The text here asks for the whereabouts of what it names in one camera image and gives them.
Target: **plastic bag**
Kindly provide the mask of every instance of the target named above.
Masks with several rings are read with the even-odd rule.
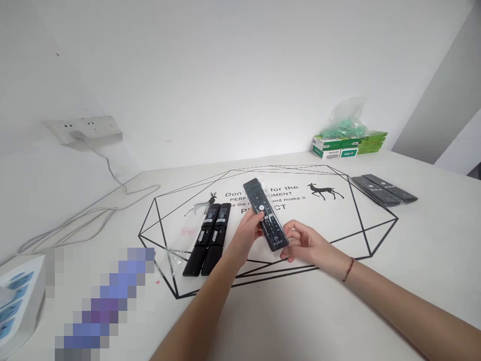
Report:
[[[169,265],[174,278],[182,275],[187,261],[186,252],[192,251],[209,206],[209,202],[198,203],[187,212],[184,216],[182,228],[179,229],[174,242],[169,247],[165,247],[165,252],[161,254],[160,265]]]
[[[362,138],[367,133],[367,127],[359,119],[366,98],[349,98],[336,105],[329,115],[329,124],[319,134],[325,139],[342,137]]]

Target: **white cable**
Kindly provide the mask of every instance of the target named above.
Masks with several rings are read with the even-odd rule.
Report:
[[[105,225],[107,224],[107,222],[110,220],[110,218],[117,212],[117,211],[121,211],[121,210],[124,210],[124,209],[127,209],[129,208],[130,206],[133,206],[134,204],[140,202],[142,199],[148,197],[149,195],[151,195],[152,193],[154,193],[155,191],[157,191],[159,188],[160,188],[160,185],[152,185],[152,186],[149,186],[147,188],[144,188],[144,189],[141,189],[141,190],[138,190],[138,191],[132,191],[132,192],[127,192],[127,188],[126,186],[121,183],[117,177],[115,176],[115,174],[113,173],[111,167],[110,167],[110,160],[108,157],[98,153],[97,151],[95,151],[94,149],[92,149],[92,147],[85,141],[85,136],[81,133],[81,137],[76,137],[75,138],[79,139],[80,141],[82,141],[92,152],[94,152],[95,154],[97,154],[98,156],[104,158],[106,161],[107,161],[107,167],[109,169],[109,172],[110,172],[110,175],[112,176],[112,178],[122,187],[122,190],[124,191],[124,194],[126,195],[130,195],[130,194],[134,194],[134,193],[138,193],[138,192],[142,192],[142,191],[146,191],[146,190],[149,190],[151,188],[154,188],[152,191],[150,191],[149,193],[147,193],[146,195],[142,196],[141,198],[139,198],[138,200],[134,201],[133,203],[125,206],[125,207],[98,207],[98,208],[93,208],[91,210],[88,210],[88,211],[85,211],[85,212],[81,212],[79,213],[78,215],[70,218],[69,220],[63,222],[61,225],[59,225],[58,227],[55,227],[47,232],[44,232],[38,236],[35,236],[33,238],[30,238],[28,241],[26,241],[25,243],[23,243],[19,249],[17,250],[17,256],[25,256],[25,255],[37,255],[37,254],[42,254],[42,253],[45,253],[46,249],[47,248],[57,248],[57,247],[63,247],[63,246],[67,246],[67,245],[72,245],[72,244],[77,244],[77,243],[82,243],[82,242],[87,242],[87,241],[90,241],[92,238],[94,238],[95,236],[97,236],[105,227]],[[71,230],[68,234],[62,236],[59,240],[57,240],[53,245],[49,245],[49,246],[46,246],[46,247],[43,247],[43,248],[40,248],[38,250],[38,248],[43,244],[45,243],[46,241],[48,241],[49,239],[52,239],[52,237],[54,235],[56,235],[57,233],[63,231],[64,229],[66,229],[69,225],[71,225],[72,223],[74,223],[75,221],[78,221],[80,219],[82,219],[83,217],[91,214],[91,213],[95,213],[95,212],[99,212],[98,214],[96,214],[94,217],[92,217],[91,219],[85,221],[84,223],[81,223],[77,228]],[[88,226],[89,224],[91,224],[93,221],[95,221],[96,219],[98,219],[99,217],[101,217],[102,215],[104,214],[107,214],[107,216],[105,217],[104,221],[102,222],[102,225],[99,227],[99,229],[91,236],[89,236],[88,238],[85,238],[85,239],[82,239],[82,240],[76,240],[76,241],[70,241],[70,242],[67,242],[67,240],[69,238],[71,238],[73,235],[75,235],[77,232],[81,231],[82,229],[84,229],[86,226]]]

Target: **green plastic bag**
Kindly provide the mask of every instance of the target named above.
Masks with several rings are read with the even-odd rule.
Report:
[[[366,98],[349,98],[336,105],[329,115],[329,124],[319,134],[324,139],[342,137],[362,138],[368,129],[359,119]]]

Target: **wall socket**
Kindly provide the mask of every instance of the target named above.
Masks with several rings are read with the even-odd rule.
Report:
[[[71,136],[73,130],[81,131],[93,141],[100,140],[122,140],[123,133],[115,122],[114,118],[82,118],[75,120],[48,120],[44,122],[47,128],[62,145],[73,146],[79,143]]]

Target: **black remote control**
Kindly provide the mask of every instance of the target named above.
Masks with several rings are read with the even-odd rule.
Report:
[[[411,202],[417,201],[417,197],[406,192],[405,190],[402,190],[399,187],[396,187],[395,185],[392,185],[389,182],[386,182],[385,180],[379,177],[376,177],[373,174],[364,174],[363,177],[369,179],[373,183],[376,183],[378,186],[384,188],[388,192],[393,193],[396,197],[398,197],[400,200],[402,200],[405,203],[411,203]]]
[[[202,267],[202,276],[208,276],[222,257],[222,248],[224,246],[227,223],[229,222],[230,207],[230,203],[222,203],[220,205],[214,225],[214,232],[209,243],[209,250],[207,251],[204,266]]]
[[[271,251],[274,252],[288,246],[289,240],[287,239],[266,194],[262,190],[261,183],[258,179],[254,178],[244,184],[244,190],[251,202],[254,213],[257,214],[264,211],[264,220],[260,222],[260,225]]]
[[[207,254],[207,247],[209,246],[213,234],[212,230],[214,229],[219,208],[219,203],[210,205],[209,210],[207,211],[207,216],[205,216],[202,227],[200,228],[197,241],[195,241],[194,249],[192,250],[189,260],[182,272],[183,276],[197,277],[200,274],[202,264],[204,264],[204,259]]]
[[[351,179],[380,205],[393,207],[401,204],[401,202],[395,196],[378,186],[376,183],[371,182],[369,179],[364,178],[363,176],[352,177]]]

